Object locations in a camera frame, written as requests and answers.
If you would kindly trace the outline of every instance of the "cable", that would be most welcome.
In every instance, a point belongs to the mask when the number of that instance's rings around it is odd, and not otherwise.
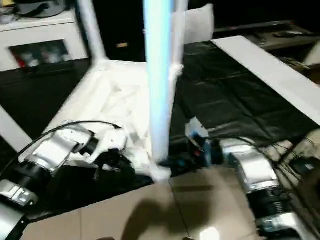
[[[21,151],[19,151],[16,156],[11,159],[9,161],[9,163],[4,167],[4,169],[1,171],[0,173],[0,178],[1,176],[7,171],[7,169],[21,156],[21,154],[23,154],[26,150],[28,150],[29,148],[31,148],[34,144],[36,144],[38,141],[40,141],[41,139],[43,139],[45,136],[48,136],[49,134],[55,133],[56,131],[59,131],[61,129],[64,129],[66,127],[69,126],[73,126],[73,125],[77,125],[77,124],[106,124],[106,125],[111,125],[113,126],[115,129],[121,129],[120,126],[111,123],[111,122],[107,122],[107,121],[99,121],[99,120],[84,120],[84,121],[73,121],[73,122],[68,122],[66,124],[57,126],[49,131],[44,132],[43,134],[41,134],[39,137],[37,137],[35,140],[33,140],[31,143],[29,143],[27,146],[25,146]]]

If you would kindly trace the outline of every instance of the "beige floor tile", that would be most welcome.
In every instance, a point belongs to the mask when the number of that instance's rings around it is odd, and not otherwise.
[[[75,210],[30,224],[22,240],[81,240],[80,212]]]
[[[200,169],[197,172],[190,172],[170,179],[174,189],[180,191],[203,191],[226,186],[239,186],[235,171],[231,168],[212,166]]]
[[[212,167],[172,182],[191,237],[199,239],[202,231],[214,227],[220,240],[254,239],[254,217],[233,170]]]
[[[81,209],[83,240],[182,240],[187,236],[169,184],[154,184]]]

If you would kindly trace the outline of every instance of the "white pole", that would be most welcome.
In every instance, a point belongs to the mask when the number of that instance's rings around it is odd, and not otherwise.
[[[143,3],[152,158],[159,162],[169,154],[172,1],[144,0]]]
[[[184,39],[186,28],[186,11],[189,0],[176,0],[173,22],[172,64],[180,65],[184,53]]]
[[[0,105],[0,135],[16,151],[31,143],[31,138]]]
[[[92,0],[77,0],[94,64],[107,60]]]

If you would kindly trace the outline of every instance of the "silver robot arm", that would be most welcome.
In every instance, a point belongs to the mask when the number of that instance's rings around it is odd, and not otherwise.
[[[57,130],[52,136],[40,142],[33,152],[20,161],[0,181],[0,240],[18,240],[27,226],[27,218],[20,210],[37,203],[60,167],[65,165],[71,154],[87,156],[84,161],[95,155],[91,164],[96,168],[103,167],[99,153],[122,150],[127,136],[123,129],[111,129],[110,138],[104,140],[101,149],[95,134],[81,125],[75,124]]]
[[[221,140],[220,147],[225,163],[236,171],[262,237],[317,239],[293,211],[269,159],[239,139]]]

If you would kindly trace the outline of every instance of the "black cloth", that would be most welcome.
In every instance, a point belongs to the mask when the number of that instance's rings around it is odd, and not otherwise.
[[[185,46],[183,74],[176,98],[183,97],[210,135],[251,137],[260,146],[306,135],[318,127],[312,120],[211,42]],[[57,113],[88,69],[85,60],[74,61],[73,72],[26,77],[19,71],[0,73],[0,104],[31,136],[39,135]],[[170,142],[184,141],[186,120],[173,106]],[[2,165],[12,151],[0,145]],[[38,221],[87,206],[152,184],[141,175],[104,172],[99,182],[95,170],[63,167],[28,217]]]

